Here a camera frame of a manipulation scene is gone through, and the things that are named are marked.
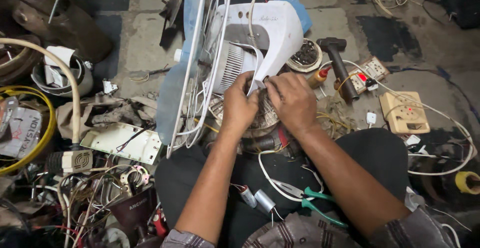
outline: red cap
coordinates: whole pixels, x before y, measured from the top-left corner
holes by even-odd
[[[328,68],[326,68],[326,69],[321,69],[321,70],[320,70],[320,73],[318,73],[318,75],[320,75],[320,77],[322,77],[322,78],[327,77],[328,70],[329,70],[330,68],[332,68],[332,66],[328,66]]]

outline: hammer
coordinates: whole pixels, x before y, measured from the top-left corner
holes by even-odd
[[[339,54],[339,51],[345,50],[345,47],[347,47],[347,40],[328,37],[324,39],[318,39],[317,44],[320,46],[321,50],[327,52],[328,57],[333,61],[332,67],[335,77],[340,79],[340,83],[345,81],[345,79],[349,77],[349,74],[345,69],[345,65],[343,64],[343,60]],[[341,90],[343,98],[346,102],[356,101],[359,99],[359,95],[357,90],[355,90],[351,79],[348,79],[342,85]]]

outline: hand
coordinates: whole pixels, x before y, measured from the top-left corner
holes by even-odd
[[[229,130],[241,136],[254,121],[258,111],[258,90],[254,90],[248,98],[244,92],[247,82],[253,77],[253,71],[242,73],[225,91],[221,131]]]
[[[265,85],[275,113],[293,136],[298,137],[318,126],[315,120],[315,93],[305,77],[301,74],[282,73],[269,77]]]

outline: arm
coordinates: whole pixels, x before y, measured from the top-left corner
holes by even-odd
[[[252,77],[253,72],[239,75],[225,91],[222,126],[175,225],[178,231],[194,233],[214,244],[222,228],[237,145],[258,110],[258,91],[249,98],[243,92]]]
[[[272,76],[266,86],[280,120],[300,142],[337,204],[364,236],[411,213],[323,131],[315,117],[315,94],[302,75]]]

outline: hammer head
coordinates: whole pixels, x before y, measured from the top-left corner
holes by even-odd
[[[318,46],[320,46],[320,49],[323,51],[326,51],[329,46],[336,46],[336,49],[338,51],[343,51],[345,50],[345,47],[347,47],[346,45],[347,40],[328,37],[328,38],[318,39],[317,44]]]

